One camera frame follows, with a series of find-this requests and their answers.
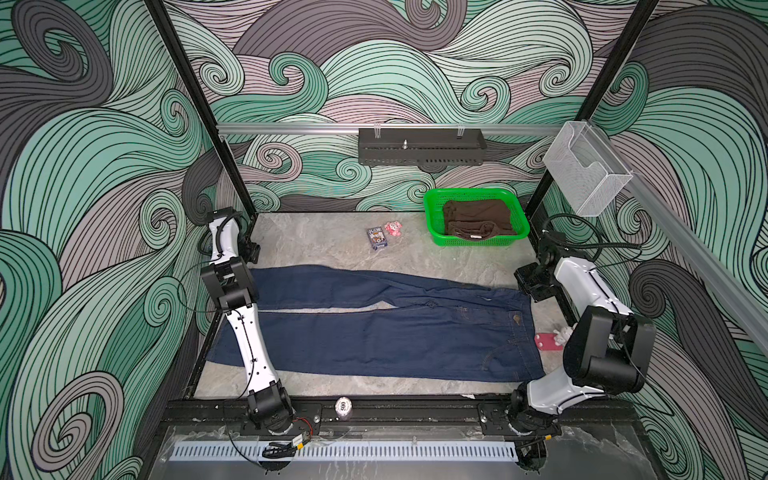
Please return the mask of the dark blue denim jeans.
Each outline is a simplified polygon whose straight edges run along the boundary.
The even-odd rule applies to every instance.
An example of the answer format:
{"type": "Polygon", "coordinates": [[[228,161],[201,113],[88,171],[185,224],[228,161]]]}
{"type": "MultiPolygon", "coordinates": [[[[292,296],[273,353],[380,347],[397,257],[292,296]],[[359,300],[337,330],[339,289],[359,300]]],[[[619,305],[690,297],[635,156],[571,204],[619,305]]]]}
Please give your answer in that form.
{"type": "Polygon", "coordinates": [[[278,370],[475,382],[544,375],[531,299],[521,291],[321,265],[252,276],[278,370]]]}

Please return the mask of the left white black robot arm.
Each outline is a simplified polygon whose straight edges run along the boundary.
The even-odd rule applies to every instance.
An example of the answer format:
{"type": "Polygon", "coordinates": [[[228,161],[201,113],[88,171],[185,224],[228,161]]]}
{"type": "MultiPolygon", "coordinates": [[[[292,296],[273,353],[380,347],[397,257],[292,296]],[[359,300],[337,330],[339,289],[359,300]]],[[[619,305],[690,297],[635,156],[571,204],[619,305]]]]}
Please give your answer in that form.
{"type": "Polygon", "coordinates": [[[216,210],[208,217],[212,253],[200,277],[214,307],[234,332],[246,371],[243,396],[248,418],[255,426],[272,433],[289,429],[295,411],[269,358],[258,318],[258,293],[242,251],[256,246],[241,235],[239,217],[233,208],[216,210]]]}

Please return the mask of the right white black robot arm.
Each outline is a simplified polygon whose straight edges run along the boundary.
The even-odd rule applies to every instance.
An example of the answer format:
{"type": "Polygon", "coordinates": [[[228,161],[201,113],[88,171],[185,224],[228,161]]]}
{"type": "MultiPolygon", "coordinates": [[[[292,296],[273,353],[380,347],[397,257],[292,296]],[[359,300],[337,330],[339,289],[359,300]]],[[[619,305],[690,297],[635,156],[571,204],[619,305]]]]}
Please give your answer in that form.
{"type": "Polygon", "coordinates": [[[588,241],[573,242],[553,228],[554,220],[543,222],[536,262],[519,268],[515,276],[535,301],[566,295],[578,319],[564,343],[561,367],[511,394],[507,416],[520,435],[552,434],[559,416],[583,401],[639,392],[657,333],[651,320],[614,294],[597,263],[608,249],[640,255],[641,245],[610,241],[595,225],[589,227],[588,241]]]}

